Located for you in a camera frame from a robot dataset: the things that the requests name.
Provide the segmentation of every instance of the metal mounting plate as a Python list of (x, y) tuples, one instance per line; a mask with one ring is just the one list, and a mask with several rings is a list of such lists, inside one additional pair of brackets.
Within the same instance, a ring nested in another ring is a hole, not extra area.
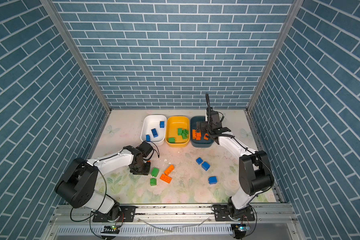
[[(135, 206), (120, 206), (122, 214), (124, 215), (124, 222), (133, 222), (133, 219), (135, 217)], [(93, 222), (108, 222), (107, 218), (105, 217), (105, 214), (97, 214), (93, 216)]]
[[(214, 204), (212, 205), (212, 210), (215, 212), (215, 221), (216, 222), (226, 222), (232, 221), (231, 217), (229, 216), (227, 205), (223, 204)], [(243, 216), (245, 220), (254, 221), (254, 214), (253, 210), (247, 207), (243, 212)]]

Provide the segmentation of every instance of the robotic arm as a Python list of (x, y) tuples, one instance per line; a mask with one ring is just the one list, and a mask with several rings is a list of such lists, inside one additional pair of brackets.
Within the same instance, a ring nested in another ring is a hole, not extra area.
[(219, 113), (210, 106), (209, 95), (205, 94), (207, 108), (206, 121), (201, 122), (201, 131), (219, 145), (225, 147), (239, 159), (240, 188), (228, 199), (228, 211), (232, 219), (240, 219), (246, 207), (258, 194), (269, 190), (274, 184), (271, 165), (264, 151), (255, 151), (236, 139), (227, 127), (222, 127)]
[(104, 214), (104, 218), (115, 221), (120, 216), (120, 204), (109, 195), (95, 190), (97, 174), (104, 177), (103, 174), (129, 166), (132, 174), (148, 175), (153, 153), (153, 147), (144, 141), (136, 148), (127, 146), (108, 156), (88, 160), (76, 158), (57, 183), (55, 192), (74, 208), (84, 206), (97, 209)]

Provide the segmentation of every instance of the back wall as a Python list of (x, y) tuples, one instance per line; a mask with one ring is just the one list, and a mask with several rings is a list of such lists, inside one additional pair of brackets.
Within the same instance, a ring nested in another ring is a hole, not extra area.
[(245, 108), (292, 2), (54, 1), (118, 109)]

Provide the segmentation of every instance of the yellow bin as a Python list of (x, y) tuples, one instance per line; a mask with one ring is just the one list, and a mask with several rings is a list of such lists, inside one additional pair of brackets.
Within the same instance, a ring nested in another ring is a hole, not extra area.
[[(188, 137), (186, 139), (183, 139), (183, 137), (180, 135), (177, 135), (177, 129), (187, 129), (188, 131)], [(184, 116), (173, 116), (168, 118), (167, 120), (167, 132), (165, 134), (165, 141), (168, 143), (170, 147), (185, 147), (187, 146), (189, 142), (189, 137), (191, 133), (189, 131), (189, 119)], [(175, 143), (168, 142), (168, 138), (174, 137)]]

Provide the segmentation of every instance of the tiled wall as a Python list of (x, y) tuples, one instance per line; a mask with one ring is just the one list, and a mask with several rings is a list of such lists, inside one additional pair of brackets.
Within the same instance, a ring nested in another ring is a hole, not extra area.
[(307, 239), (360, 239), (360, 1), (303, 2), (253, 115)]
[(112, 108), (245, 108), (292, 1), (54, 3)]
[(0, 239), (39, 238), (105, 111), (38, 0), (0, 1)]

